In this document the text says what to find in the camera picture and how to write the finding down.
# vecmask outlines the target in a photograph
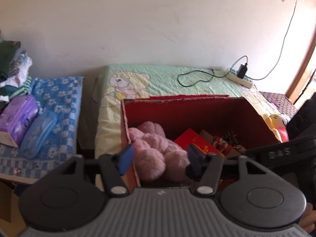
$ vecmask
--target blue checkered cloth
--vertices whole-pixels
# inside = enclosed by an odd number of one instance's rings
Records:
[[[76,153],[82,87],[83,77],[32,81],[28,94],[35,97],[39,114],[53,111],[58,122],[32,160],[25,158],[19,148],[0,144],[0,173],[40,179]]]

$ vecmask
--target finger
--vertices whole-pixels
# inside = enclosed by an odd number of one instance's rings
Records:
[[[311,225],[312,223],[316,222],[316,211],[313,210],[311,214],[309,214],[306,217],[303,217],[300,222],[299,222],[299,226],[300,227],[306,227]]]
[[[310,215],[312,213],[312,211],[313,211],[313,205],[310,204],[310,203],[306,203],[306,208],[305,208],[303,217],[307,216],[307,215]]]
[[[315,225],[311,224],[311,225],[309,225],[307,227],[304,227],[303,229],[304,229],[305,232],[311,233],[315,229]]]

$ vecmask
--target pink plush toy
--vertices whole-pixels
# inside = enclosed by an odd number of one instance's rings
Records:
[[[189,165],[186,151],[166,138],[162,127],[145,122],[128,133],[135,149],[134,165],[139,178],[153,181],[162,175],[173,182],[186,180]]]

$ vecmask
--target power strip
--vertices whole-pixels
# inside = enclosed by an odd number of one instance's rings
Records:
[[[227,70],[228,75],[226,76],[229,80],[234,81],[238,84],[241,84],[242,86],[245,86],[247,88],[251,88],[253,86],[253,81],[249,79],[248,77],[244,76],[242,79],[237,77],[237,71],[234,69],[228,69]]]

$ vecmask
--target red packet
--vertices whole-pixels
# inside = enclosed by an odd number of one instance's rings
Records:
[[[204,154],[221,154],[220,151],[217,150],[212,144],[207,142],[203,137],[190,128],[181,134],[174,142],[184,150],[186,150],[189,144],[194,144]]]

